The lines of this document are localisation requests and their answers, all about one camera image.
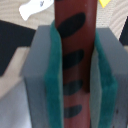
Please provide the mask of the gripper grey green-padded left finger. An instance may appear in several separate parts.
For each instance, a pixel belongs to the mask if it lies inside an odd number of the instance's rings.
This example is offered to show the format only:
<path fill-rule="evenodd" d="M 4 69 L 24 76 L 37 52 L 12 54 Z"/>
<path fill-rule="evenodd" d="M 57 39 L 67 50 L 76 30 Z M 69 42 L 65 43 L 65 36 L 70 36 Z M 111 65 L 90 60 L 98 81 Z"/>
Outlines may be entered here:
<path fill-rule="evenodd" d="M 32 128 L 64 128 L 62 46 L 54 24 L 38 27 L 21 75 Z"/>

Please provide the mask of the gripper grey green-padded right finger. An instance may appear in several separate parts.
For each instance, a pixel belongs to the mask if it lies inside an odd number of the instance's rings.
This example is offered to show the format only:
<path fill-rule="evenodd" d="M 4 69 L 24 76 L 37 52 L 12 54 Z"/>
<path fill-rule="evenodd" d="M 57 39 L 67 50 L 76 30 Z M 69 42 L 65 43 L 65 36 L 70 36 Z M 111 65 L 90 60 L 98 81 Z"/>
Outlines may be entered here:
<path fill-rule="evenodd" d="M 127 128 L 128 53 L 109 28 L 98 28 L 90 71 L 91 128 Z"/>

